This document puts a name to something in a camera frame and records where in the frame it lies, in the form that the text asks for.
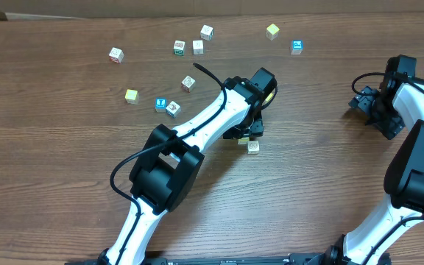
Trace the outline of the engraved plain wooden block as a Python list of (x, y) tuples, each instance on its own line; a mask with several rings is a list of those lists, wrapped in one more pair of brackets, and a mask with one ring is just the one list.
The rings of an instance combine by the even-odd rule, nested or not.
[(247, 142), (247, 153), (249, 155), (256, 155), (260, 151), (259, 141), (248, 141)]

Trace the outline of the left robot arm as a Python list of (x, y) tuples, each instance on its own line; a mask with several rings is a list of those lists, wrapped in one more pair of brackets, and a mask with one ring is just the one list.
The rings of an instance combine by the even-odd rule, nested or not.
[(203, 111), (172, 129), (158, 125), (141, 151), (114, 167), (110, 186), (130, 201), (130, 209), (116, 242), (101, 252), (96, 264), (142, 264), (160, 220), (191, 190), (205, 151), (219, 138), (263, 135), (261, 111), (278, 92), (275, 75), (260, 68), (250, 79), (235, 76), (219, 87), (219, 95)]

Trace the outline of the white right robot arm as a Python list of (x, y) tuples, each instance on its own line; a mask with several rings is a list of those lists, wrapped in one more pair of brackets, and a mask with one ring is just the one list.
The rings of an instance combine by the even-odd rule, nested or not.
[(409, 134), (386, 170), (382, 201), (311, 264), (388, 264), (386, 250), (424, 222), (424, 79), (416, 76), (416, 64), (401, 54), (389, 58), (379, 88), (367, 86), (351, 99), (349, 106), (387, 139), (402, 129)]

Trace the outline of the yellow S wooden block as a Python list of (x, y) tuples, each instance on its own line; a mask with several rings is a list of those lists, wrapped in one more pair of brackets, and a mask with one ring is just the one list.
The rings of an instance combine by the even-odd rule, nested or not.
[(238, 145), (246, 145), (247, 142), (250, 141), (249, 137), (238, 139)]

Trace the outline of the red bird yellow block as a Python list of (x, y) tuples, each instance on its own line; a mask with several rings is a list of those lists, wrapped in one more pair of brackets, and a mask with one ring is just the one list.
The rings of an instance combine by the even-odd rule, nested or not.
[(166, 107), (166, 112), (171, 117), (176, 118), (177, 115), (181, 112), (181, 106), (174, 101), (170, 101), (170, 103)]

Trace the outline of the yellow top duck block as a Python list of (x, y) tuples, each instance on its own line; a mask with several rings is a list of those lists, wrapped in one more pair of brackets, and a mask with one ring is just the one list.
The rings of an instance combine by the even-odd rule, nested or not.
[(273, 93), (270, 93), (268, 95), (268, 97), (264, 100), (264, 104), (266, 104), (267, 102), (271, 101), (271, 99), (273, 98), (273, 96), (274, 96), (274, 94)]

